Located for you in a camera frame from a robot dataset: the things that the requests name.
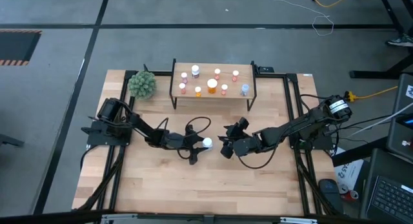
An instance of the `yellow cable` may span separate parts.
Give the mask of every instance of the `yellow cable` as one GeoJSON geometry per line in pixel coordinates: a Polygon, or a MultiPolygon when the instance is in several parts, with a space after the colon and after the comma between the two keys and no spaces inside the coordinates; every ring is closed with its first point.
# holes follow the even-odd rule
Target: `yellow cable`
{"type": "Polygon", "coordinates": [[[314,0],[314,1],[315,1],[319,6],[322,6],[322,7],[324,7],[324,8],[330,8],[330,7],[333,7],[334,5],[342,2],[342,0],[338,0],[338,1],[336,1],[335,3],[332,3],[331,5],[323,5],[323,4],[321,4],[318,0],[314,0]]]}
{"type": "Polygon", "coordinates": [[[374,97],[374,96],[376,96],[376,95],[383,94],[383,93],[385,93],[385,92],[388,92],[388,91],[393,90],[393,89],[396,89],[396,88],[397,88],[397,86],[394,86],[394,87],[392,87],[392,88],[388,88],[388,89],[386,89],[386,90],[383,90],[383,91],[380,91],[380,92],[376,92],[375,94],[371,94],[371,95],[363,96],[363,97],[354,96],[354,99],[366,99],[366,98],[374,97]]]}

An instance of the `white wire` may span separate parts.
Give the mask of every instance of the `white wire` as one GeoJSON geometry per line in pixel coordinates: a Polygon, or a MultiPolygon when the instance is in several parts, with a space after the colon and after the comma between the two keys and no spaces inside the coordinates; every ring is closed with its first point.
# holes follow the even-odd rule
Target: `white wire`
{"type": "Polygon", "coordinates": [[[368,127],[362,128],[361,130],[358,130],[358,131],[354,132],[353,134],[349,135],[349,136],[346,137],[346,138],[349,138],[349,137],[351,137],[351,136],[353,136],[353,135],[355,135],[355,134],[358,134],[358,133],[360,133],[360,132],[362,132],[362,131],[364,131],[364,130],[366,130],[366,129],[368,129],[368,128],[372,128],[372,127],[374,127],[375,125],[378,125],[378,124],[380,124],[380,123],[382,123],[382,122],[385,122],[385,121],[387,121],[387,120],[389,120],[389,119],[392,119],[394,116],[396,116],[396,115],[400,114],[401,112],[405,111],[408,107],[411,107],[412,105],[413,105],[413,103],[407,105],[405,108],[402,108],[401,110],[399,110],[399,111],[396,112],[395,114],[391,115],[390,117],[386,117],[385,119],[383,119],[383,120],[381,120],[381,121],[378,121],[377,123],[374,123],[373,125],[369,125],[368,127]]]}
{"type": "Polygon", "coordinates": [[[282,2],[287,3],[287,4],[290,4],[290,5],[294,5],[294,6],[298,6],[298,7],[300,7],[300,8],[304,8],[304,9],[306,9],[306,10],[310,10],[310,11],[312,11],[312,12],[315,12],[316,14],[320,14],[319,16],[317,16],[317,17],[314,18],[314,20],[313,20],[313,22],[312,22],[312,28],[316,31],[316,33],[317,33],[318,36],[327,36],[327,35],[330,35],[330,34],[333,33],[333,31],[334,31],[334,23],[329,19],[329,17],[330,17],[329,15],[325,15],[325,14],[323,14],[322,12],[315,11],[315,10],[313,10],[313,9],[311,9],[311,8],[307,8],[307,7],[304,7],[304,6],[302,6],[302,5],[293,4],[293,3],[288,2],[288,1],[285,1],[285,0],[273,0],[273,1],[282,1],[282,2]],[[314,26],[314,24],[315,24],[316,21],[317,21],[317,18],[325,18],[325,19],[327,19],[327,21],[329,21],[329,22],[331,23],[332,26],[331,26],[331,31],[330,31],[330,33],[320,34],[320,33],[317,31],[317,28],[314,26]]]}

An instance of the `small wooden table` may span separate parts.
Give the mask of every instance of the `small wooden table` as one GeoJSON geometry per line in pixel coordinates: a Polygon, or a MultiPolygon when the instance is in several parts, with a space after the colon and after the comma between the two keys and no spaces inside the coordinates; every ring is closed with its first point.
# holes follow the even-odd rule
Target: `small wooden table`
{"type": "MultiPolygon", "coordinates": [[[[119,98],[124,70],[109,70],[103,85],[98,110],[106,98],[119,98]]],[[[297,75],[302,94],[317,95],[313,77],[297,75]]],[[[184,132],[186,122],[197,116],[208,116],[211,126],[200,136],[211,137],[214,147],[199,155],[195,165],[189,165],[176,151],[149,147],[142,136],[133,132],[127,146],[116,198],[116,212],[161,214],[230,214],[255,216],[300,216],[303,207],[300,196],[294,153],[288,138],[282,142],[273,160],[264,168],[250,170],[237,157],[224,158],[218,135],[224,135],[224,125],[234,124],[244,116],[249,121],[246,132],[251,134],[265,127],[277,127],[288,122],[285,89],[282,79],[257,78],[256,106],[250,112],[240,108],[241,99],[186,99],[181,98],[174,110],[169,103],[170,76],[156,76],[157,91],[148,101],[136,101],[137,112],[151,126],[156,127],[169,117],[171,132],[184,132]]],[[[290,85],[291,97],[294,89],[290,85]]],[[[317,99],[303,97],[309,107],[317,99]]],[[[297,117],[293,99],[294,113],[297,117]]],[[[193,122],[200,130],[206,121],[193,122]]],[[[250,154],[245,163],[258,166],[271,152],[250,154]]],[[[312,159],[317,180],[335,179],[330,157],[322,150],[313,150],[312,159]]],[[[83,163],[73,208],[80,207],[102,180],[108,147],[90,151],[83,163]]],[[[108,208],[112,185],[106,190],[104,209],[108,208]]],[[[315,213],[309,185],[307,196],[310,211],[315,213]]]]}
{"type": "Polygon", "coordinates": [[[249,65],[233,65],[233,64],[217,64],[217,63],[176,63],[172,66],[172,77],[170,81],[170,98],[174,109],[176,109],[177,98],[194,98],[204,100],[204,98],[212,99],[246,99],[247,110],[250,111],[257,97],[256,91],[256,65],[252,61],[249,65]],[[199,66],[199,77],[193,78],[191,68],[194,65],[199,66]],[[214,94],[208,92],[207,81],[215,76],[215,69],[221,70],[218,79],[217,91],[214,94]],[[232,72],[237,70],[239,75],[237,81],[232,81],[232,72]],[[181,74],[188,74],[188,83],[185,86],[186,93],[182,94],[179,84],[182,83],[181,74]],[[221,85],[228,85],[227,94],[221,95],[221,85]],[[250,90],[247,96],[241,95],[242,85],[249,85],[250,90]],[[201,87],[201,97],[196,97],[195,87],[201,87]]]}

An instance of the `bottle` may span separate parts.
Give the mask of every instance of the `bottle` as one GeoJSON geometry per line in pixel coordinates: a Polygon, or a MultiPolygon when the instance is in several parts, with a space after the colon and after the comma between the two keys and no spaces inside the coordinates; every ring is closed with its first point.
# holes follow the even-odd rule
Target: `bottle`
{"type": "Polygon", "coordinates": [[[237,70],[232,72],[232,81],[235,82],[238,79],[239,72],[237,70]]]}
{"type": "Polygon", "coordinates": [[[218,82],[215,79],[209,79],[206,85],[208,85],[209,93],[214,94],[217,91],[218,82]]]}
{"type": "Polygon", "coordinates": [[[241,87],[241,95],[242,95],[242,96],[247,96],[249,90],[250,90],[250,86],[249,86],[249,85],[243,85],[243,86],[241,87]]]}
{"type": "Polygon", "coordinates": [[[186,84],[188,82],[188,74],[186,72],[182,72],[182,83],[186,84]]]}
{"type": "Polygon", "coordinates": [[[186,93],[186,89],[185,89],[185,84],[184,84],[184,83],[180,83],[180,84],[179,84],[179,88],[181,89],[181,94],[185,94],[185,93],[186,93]]]}
{"type": "Polygon", "coordinates": [[[195,87],[196,97],[201,97],[201,87],[195,87]]]}
{"type": "Polygon", "coordinates": [[[218,80],[219,79],[219,73],[221,73],[220,69],[215,69],[215,79],[218,80]]]}
{"type": "Polygon", "coordinates": [[[199,66],[198,65],[192,66],[192,77],[195,79],[199,77],[199,66]]]}
{"type": "Polygon", "coordinates": [[[228,89],[228,85],[222,85],[221,86],[221,94],[222,95],[227,94],[227,89],[228,89]]]}
{"type": "Polygon", "coordinates": [[[206,137],[203,141],[202,141],[202,147],[207,148],[208,150],[212,150],[212,139],[210,139],[209,137],[206,137]]]}

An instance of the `gray concrete floor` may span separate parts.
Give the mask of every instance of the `gray concrete floor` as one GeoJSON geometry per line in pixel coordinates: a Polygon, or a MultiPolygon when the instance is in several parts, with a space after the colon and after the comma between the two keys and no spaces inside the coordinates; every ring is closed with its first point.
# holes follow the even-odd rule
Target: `gray concrete floor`
{"type": "MultiPolygon", "coordinates": [[[[336,24],[391,23],[380,0],[344,0],[330,9],[311,0],[287,1],[331,15],[336,24]]],[[[101,2],[0,0],[0,23],[94,23],[101,2]]],[[[411,18],[402,2],[389,2],[409,27],[411,18]]],[[[271,0],[109,0],[103,23],[310,24],[314,16],[271,0]]],[[[0,216],[31,212],[90,34],[45,30],[28,66],[0,67],[0,132],[26,142],[22,148],[0,149],[0,216]]],[[[80,128],[90,125],[87,116],[96,112],[108,69],[135,70],[146,63],[151,70],[170,70],[173,58],[202,63],[255,60],[277,72],[313,74],[321,96],[346,90],[362,96],[397,84],[348,77],[349,70],[386,70],[403,59],[405,49],[383,44],[396,35],[391,30],[336,30],[325,37],[313,30],[100,30],[45,212],[70,210],[87,138],[80,128]]],[[[391,113],[394,98],[395,92],[389,92],[351,104],[350,123],[391,113]]],[[[358,137],[372,141],[387,130],[381,125],[358,137]]],[[[345,149],[358,145],[341,142],[345,149]]]]}

